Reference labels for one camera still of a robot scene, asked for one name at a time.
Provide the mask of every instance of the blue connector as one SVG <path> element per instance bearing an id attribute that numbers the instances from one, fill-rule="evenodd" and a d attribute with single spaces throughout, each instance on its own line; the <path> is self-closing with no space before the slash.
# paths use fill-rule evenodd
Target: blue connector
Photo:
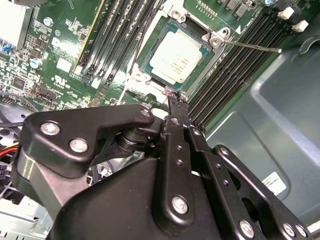
<path id="1" fill-rule="evenodd" d="M 4 46 L 2 47 L 2 52 L 5 52 L 5 53 L 9 53 L 12 49 L 12 46 L 11 45 L 7 45 L 7 46 Z"/>

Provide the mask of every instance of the gray metal panel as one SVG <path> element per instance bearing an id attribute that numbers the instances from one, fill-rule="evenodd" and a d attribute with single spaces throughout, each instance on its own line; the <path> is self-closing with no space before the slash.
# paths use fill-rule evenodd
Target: gray metal panel
<path id="1" fill-rule="evenodd" d="M 278 198 L 309 225 L 320 219 L 320 51 L 284 52 L 208 133 L 263 180 L 277 172 Z"/>

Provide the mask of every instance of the integrated circuit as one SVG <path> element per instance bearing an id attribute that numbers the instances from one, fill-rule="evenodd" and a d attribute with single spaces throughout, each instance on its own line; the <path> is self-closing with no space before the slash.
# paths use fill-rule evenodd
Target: integrated circuit
<path id="1" fill-rule="evenodd" d="M 26 81 L 17 76 L 15 76 L 12 81 L 12 86 L 20 90 L 23 90 L 25 88 L 25 84 L 26 84 Z"/>
<path id="2" fill-rule="evenodd" d="M 210 45 L 184 25 L 169 20 L 140 68 L 161 83 L 179 89 L 211 51 Z"/>

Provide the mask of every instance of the heatsink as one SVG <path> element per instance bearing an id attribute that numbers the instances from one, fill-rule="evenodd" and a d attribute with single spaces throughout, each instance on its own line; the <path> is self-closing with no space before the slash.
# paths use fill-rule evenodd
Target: heatsink
<path id="1" fill-rule="evenodd" d="M 21 49 L 24 46 L 33 9 L 0 0 L 0 41 Z"/>

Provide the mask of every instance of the capacitor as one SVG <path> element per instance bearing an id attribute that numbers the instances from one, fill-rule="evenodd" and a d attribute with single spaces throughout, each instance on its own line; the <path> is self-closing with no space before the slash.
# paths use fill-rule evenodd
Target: capacitor
<path id="1" fill-rule="evenodd" d="M 54 21 L 50 17 L 45 17 L 43 19 L 43 24 L 51 28 L 54 25 Z"/>
<path id="2" fill-rule="evenodd" d="M 33 69 L 38 69 L 42 66 L 43 62 L 40 58 L 33 58 L 30 60 L 30 67 Z"/>

